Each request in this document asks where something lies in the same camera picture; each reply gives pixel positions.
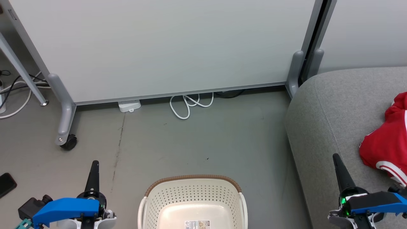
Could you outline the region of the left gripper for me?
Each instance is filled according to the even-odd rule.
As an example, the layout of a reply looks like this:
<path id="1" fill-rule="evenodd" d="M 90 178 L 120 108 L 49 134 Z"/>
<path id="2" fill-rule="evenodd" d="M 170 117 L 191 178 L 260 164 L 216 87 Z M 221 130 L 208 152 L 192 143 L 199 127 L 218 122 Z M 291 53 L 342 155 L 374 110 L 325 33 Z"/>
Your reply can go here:
<path id="1" fill-rule="evenodd" d="M 117 216 L 112 210 L 107 210 L 107 200 L 100 191 L 99 161 L 94 160 L 91 164 L 87 178 L 85 192 L 77 198 L 95 199 L 99 202 L 97 215 L 91 218 L 71 218 L 57 222 L 58 229 L 113 229 L 116 225 Z"/>

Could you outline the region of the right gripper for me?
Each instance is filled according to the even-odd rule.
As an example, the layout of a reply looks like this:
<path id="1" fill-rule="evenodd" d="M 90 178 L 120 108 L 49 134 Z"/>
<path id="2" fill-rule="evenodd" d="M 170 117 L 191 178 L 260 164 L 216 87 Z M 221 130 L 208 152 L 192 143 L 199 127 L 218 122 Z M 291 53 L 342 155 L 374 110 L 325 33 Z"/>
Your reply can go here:
<path id="1" fill-rule="evenodd" d="M 378 212 L 368 212 L 365 216 L 352 214 L 350 207 L 346 207 L 347 201 L 352 197 L 368 195 L 369 192 L 363 188 L 356 187 L 339 154 L 333 154 L 333 162 L 340 190 L 339 209 L 329 212 L 328 221 L 340 229 L 375 229 L 375 223 L 383 220 L 386 214 Z"/>

